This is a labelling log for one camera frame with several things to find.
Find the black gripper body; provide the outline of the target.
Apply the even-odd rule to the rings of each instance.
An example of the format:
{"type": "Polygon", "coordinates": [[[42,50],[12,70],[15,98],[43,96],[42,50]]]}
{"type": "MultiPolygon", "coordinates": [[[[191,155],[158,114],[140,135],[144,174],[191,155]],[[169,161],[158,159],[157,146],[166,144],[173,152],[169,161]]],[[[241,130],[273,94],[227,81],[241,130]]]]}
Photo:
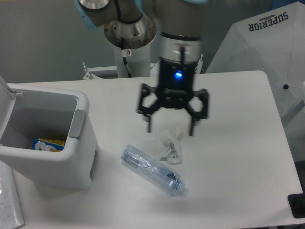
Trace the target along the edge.
{"type": "Polygon", "coordinates": [[[197,62],[173,62],[160,59],[156,95],[161,107],[184,109],[193,97],[193,80],[197,62]]]}

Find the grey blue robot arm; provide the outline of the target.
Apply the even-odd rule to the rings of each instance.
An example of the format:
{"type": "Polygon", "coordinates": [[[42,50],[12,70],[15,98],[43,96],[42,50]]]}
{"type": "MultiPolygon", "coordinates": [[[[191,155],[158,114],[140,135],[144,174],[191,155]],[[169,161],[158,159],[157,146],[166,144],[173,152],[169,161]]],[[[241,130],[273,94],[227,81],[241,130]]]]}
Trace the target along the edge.
{"type": "Polygon", "coordinates": [[[76,8],[89,28],[104,27],[107,39],[126,54],[155,37],[161,28],[158,84],[142,84],[137,112],[148,122],[160,108],[184,109],[191,127],[208,117],[209,94],[193,90],[200,54],[205,0],[77,0],[76,8]]]}

